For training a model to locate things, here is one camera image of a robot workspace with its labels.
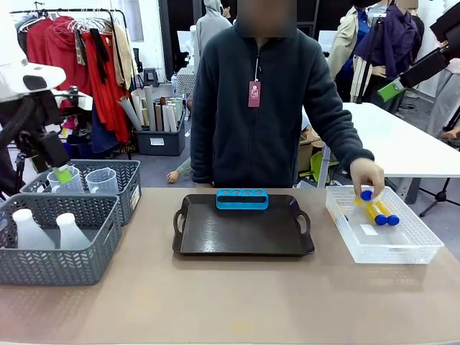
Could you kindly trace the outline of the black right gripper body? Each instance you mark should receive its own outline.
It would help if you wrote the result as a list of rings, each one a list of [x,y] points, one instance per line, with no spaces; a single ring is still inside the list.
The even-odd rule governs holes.
[[[400,83],[404,88],[412,88],[428,80],[449,65],[449,58],[449,49],[433,50],[409,70],[402,73],[400,75]]]

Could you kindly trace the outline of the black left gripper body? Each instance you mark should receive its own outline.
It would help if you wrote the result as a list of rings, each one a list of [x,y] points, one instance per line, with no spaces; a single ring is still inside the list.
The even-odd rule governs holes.
[[[39,134],[35,143],[37,154],[34,156],[36,171],[61,168],[68,164],[70,158],[57,132]]]

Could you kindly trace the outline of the person's left hand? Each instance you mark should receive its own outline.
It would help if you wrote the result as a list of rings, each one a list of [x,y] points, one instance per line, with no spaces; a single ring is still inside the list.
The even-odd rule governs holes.
[[[385,188],[383,169],[367,158],[357,158],[350,164],[349,170],[356,196],[362,193],[362,185],[374,188],[373,196],[378,196]]]

